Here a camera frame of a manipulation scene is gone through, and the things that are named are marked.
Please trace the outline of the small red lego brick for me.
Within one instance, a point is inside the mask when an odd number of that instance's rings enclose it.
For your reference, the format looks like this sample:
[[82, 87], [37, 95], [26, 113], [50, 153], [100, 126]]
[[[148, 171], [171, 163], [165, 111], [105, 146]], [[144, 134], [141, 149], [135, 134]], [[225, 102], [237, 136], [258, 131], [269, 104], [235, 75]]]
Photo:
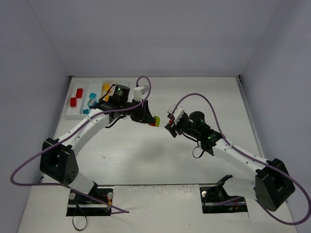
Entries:
[[155, 126], [156, 125], [156, 117], [153, 117], [153, 121], [149, 124], [151, 126]]

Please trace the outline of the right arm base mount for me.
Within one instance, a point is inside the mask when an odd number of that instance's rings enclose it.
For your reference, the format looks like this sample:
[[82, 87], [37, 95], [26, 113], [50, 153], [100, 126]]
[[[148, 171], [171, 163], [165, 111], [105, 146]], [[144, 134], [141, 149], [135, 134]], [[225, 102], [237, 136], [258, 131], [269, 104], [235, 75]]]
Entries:
[[244, 197], [230, 196], [224, 189], [224, 184], [232, 178], [226, 175], [215, 185], [199, 187], [203, 214], [234, 214], [247, 213]]

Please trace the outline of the blue printed round lego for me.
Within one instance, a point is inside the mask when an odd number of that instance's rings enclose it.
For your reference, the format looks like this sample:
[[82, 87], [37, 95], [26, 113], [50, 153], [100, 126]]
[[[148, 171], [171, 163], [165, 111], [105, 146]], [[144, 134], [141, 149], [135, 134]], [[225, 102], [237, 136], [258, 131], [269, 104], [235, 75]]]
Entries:
[[90, 109], [92, 109], [96, 103], [97, 103], [96, 99], [91, 99], [87, 102], [87, 105]]

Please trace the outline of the red long lego brick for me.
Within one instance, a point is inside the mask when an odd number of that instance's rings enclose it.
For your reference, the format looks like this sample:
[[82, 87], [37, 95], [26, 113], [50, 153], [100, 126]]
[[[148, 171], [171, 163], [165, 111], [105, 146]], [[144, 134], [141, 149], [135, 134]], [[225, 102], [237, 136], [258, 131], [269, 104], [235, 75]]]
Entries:
[[76, 97], [77, 99], [81, 99], [81, 98], [83, 97], [83, 92], [84, 92], [84, 90], [83, 90], [82, 88], [78, 88], [78, 89], [76, 90], [76, 95], [75, 95], [75, 97]]

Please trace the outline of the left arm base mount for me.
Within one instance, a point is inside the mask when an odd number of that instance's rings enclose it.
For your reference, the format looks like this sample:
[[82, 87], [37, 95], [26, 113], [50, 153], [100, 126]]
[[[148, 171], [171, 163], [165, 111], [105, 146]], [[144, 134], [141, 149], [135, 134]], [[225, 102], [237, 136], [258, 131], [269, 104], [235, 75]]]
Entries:
[[[113, 188], [99, 187], [97, 199], [112, 204]], [[106, 204], [77, 194], [72, 190], [69, 193], [66, 216], [111, 216], [112, 210]]]

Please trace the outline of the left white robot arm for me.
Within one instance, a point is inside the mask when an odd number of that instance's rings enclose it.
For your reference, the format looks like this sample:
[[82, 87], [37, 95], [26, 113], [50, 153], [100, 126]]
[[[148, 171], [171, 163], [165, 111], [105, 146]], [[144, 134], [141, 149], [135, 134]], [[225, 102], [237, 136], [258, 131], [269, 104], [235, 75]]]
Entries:
[[46, 139], [42, 146], [40, 171], [67, 188], [94, 196], [98, 185], [79, 171], [76, 160], [85, 144], [122, 116], [129, 116], [138, 123], [156, 123], [148, 107], [149, 86], [136, 86], [132, 101], [128, 101], [129, 92], [129, 87], [116, 84], [114, 93], [107, 100], [101, 97], [95, 101], [90, 112], [72, 130], [57, 139]]

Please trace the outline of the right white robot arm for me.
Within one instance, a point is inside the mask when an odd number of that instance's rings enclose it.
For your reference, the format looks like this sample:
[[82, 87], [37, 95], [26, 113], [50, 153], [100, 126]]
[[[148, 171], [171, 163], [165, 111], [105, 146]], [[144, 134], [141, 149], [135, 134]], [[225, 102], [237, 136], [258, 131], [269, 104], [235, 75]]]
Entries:
[[173, 136], [185, 134], [194, 138], [203, 151], [230, 163], [247, 175], [243, 179], [227, 176], [228, 180], [222, 187], [229, 196], [255, 199], [265, 209], [274, 212], [294, 193], [293, 182], [282, 175], [288, 171], [281, 160], [243, 156], [225, 142], [219, 132], [205, 123], [202, 112], [196, 111], [190, 115], [181, 112], [177, 119], [170, 122]]

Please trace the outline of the green sloped lego brick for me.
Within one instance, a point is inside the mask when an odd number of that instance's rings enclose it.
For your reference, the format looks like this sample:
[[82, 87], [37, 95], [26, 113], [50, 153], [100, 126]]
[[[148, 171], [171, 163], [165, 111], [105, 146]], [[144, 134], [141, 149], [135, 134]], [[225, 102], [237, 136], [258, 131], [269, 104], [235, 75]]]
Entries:
[[155, 119], [155, 126], [159, 127], [159, 125], [160, 125], [160, 117], [154, 116], [154, 119]]

